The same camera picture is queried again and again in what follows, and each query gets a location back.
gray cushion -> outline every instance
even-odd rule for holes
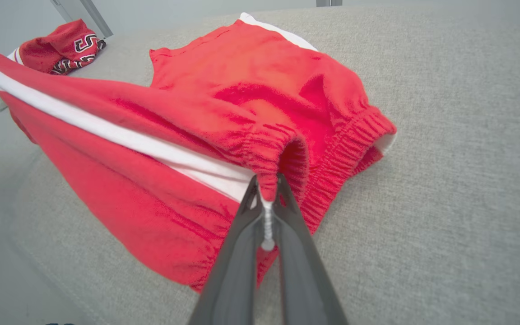
[[[520,324],[520,2],[254,14],[361,77],[399,128],[346,183],[314,240],[350,323]],[[112,37],[73,76],[147,86],[148,49],[237,15]],[[134,259],[0,115],[0,230],[99,324],[182,324],[198,296]],[[280,322],[277,268],[256,324]]]

gray floor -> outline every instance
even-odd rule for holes
[[[0,325],[91,324],[45,276],[0,238]]]

